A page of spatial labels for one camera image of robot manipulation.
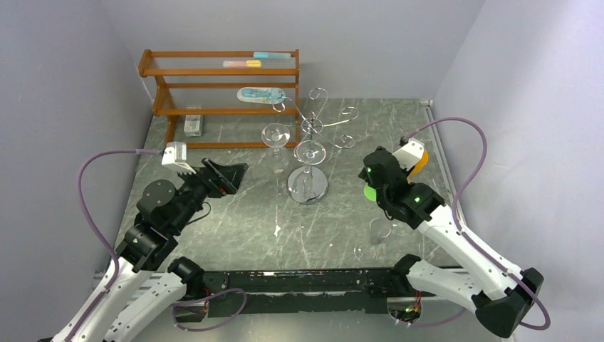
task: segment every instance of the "metal hook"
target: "metal hook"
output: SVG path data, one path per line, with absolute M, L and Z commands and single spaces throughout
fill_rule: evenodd
M 327 104 L 327 100 L 329 99 L 329 95 L 327 94 L 327 91 L 323 88 L 314 88 L 311 91 L 308 92 L 308 97 L 311 100 L 316 100 L 318 98 L 321 97 L 321 94 L 325 94 L 325 100 L 323 101 L 323 104 L 321 105 L 321 108 L 319 108 L 318 114 L 316 115 L 316 118 L 319 117 L 319 115 L 321 115 L 321 113 L 323 112 L 323 108 L 325 107 L 325 104 Z
M 329 140 L 328 138 L 325 138 L 322 134 L 320 133 L 316 133 L 316 135 L 320 136 L 321 138 L 323 138 L 326 142 L 330 143 L 331 145 L 339 148 L 340 150 L 344 150 L 344 149 L 348 149 L 348 148 L 353 148 L 353 146 L 356 144 L 355 138 L 349 136 L 349 135 L 340 135 L 340 140 L 342 140 L 342 143 L 344 143 L 344 146 L 340 146 L 338 144 L 336 144 L 335 142 Z
M 293 103 L 294 108 L 296 109 L 296 111 L 298 111 L 298 114 L 304 119 L 306 120 L 306 117 L 302 114 L 302 111 L 300 110 L 300 108 L 298 108 L 298 105 L 296 105 L 296 102 L 294 100 L 292 100 L 291 98 L 282 95 L 280 97 L 278 97 L 271 105 L 273 106 L 273 110 L 277 111 L 277 112 L 283 112 L 285 110 L 285 100 L 289 100 L 289 102 Z M 281 105 L 281 109 L 277 109 L 277 107 L 275 107 L 275 105 Z
M 350 118 L 350 119 L 346 119 L 346 120 L 342 120 L 342 121 L 338 121 L 336 123 L 329 123 L 327 125 L 323 125 L 323 127 L 330 127 L 330 126 L 335 126 L 335 125 L 340 125 L 341 123 L 347 123 L 350 122 L 356 118 L 358 118 L 358 109 L 349 105 L 348 107 L 344 107 L 340 110 L 340 114 L 341 115 L 350 115 L 350 114 L 355 114 L 354 118 Z

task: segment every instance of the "wooden shelf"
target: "wooden shelf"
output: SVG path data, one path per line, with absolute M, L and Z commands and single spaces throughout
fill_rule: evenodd
M 294 69 L 224 68 L 224 69 L 145 69 L 147 76 L 297 76 Z
M 295 51 L 272 51 L 290 53 L 287 60 L 262 60 L 260 68 L 222 68 L 225 60 L 245 61 L 254 57 L 253 51 L 151 51 L 145 50 L 140 59 L 138 72 L 141 77 L 153 76 L 157 84 L 157 95 L 153 103 L 155 115 L 166 115 L 168 127 L 164 143 L 174 139 L 176 123 L 183 115 L 294 115 L 296 120 L 295 141 L 286 147 L 295 147 L 300 141 L 298 112 L 287 108 L 277 112 L 273 108 L 200 108 L 198 105 L 183 105 L 173 92 L 182 89 L 236 89 L 243 87 L 266 87 L 294 89 L 296 105 L 300 106 L 299 76 L 300 53 Z M 223 82 L 167 83 L 165 76 L 291 76 L 294 82 Z M 190 148 L 260 148 L 263 142 L 203 142 L 189 143 Z
M 277 112 L 273 108 L 256 109 L 256 108 L 175 108 L 175 109 L 159 109 L 157 115 L 296 115 L 295 109 L 287 108 L 283 112 Z

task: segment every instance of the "glass stand base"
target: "glass stand base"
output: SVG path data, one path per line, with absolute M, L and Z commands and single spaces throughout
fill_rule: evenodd
M 287 179 L 287 190 L 290 197 L 300 204 L 313 204 L 322 200 L 327 194 L 329 184 L 327 176 L 317 167 L 304 175 L 306 166 L 295 169 Z

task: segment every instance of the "gray wall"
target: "gray wall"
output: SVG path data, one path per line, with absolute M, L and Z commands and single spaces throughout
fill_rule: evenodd
M 0 331 L 3 341 L 58 332 L 108 255 L 76 200 L 95 152 L 142 147 L 150 101 L 97 1 L 0 2 Z M 114 240 L 135 157 L 85 174 L 98 226 Z
M 299 48 L 303 95 L 433 98 L 484 0 L 102 3 L 137 61 L 146 48 Z
M 520 342 L 604 341 L 603 16 L 601 1 L 487 1 L 434 100 L 437 117 L 475 120 L 489 138 L 462 198 L 470 227 L 545 276 L 552 326 L 519 328 Z M 461 124 L 440 132 L 461 184 L 480 139 Z

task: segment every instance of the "small box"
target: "small box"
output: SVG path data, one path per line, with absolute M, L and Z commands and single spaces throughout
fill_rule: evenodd
M 184 118 L 184 135 L 187 137 L 201 137 L 204 117 L 201 115 L 187 115 Z

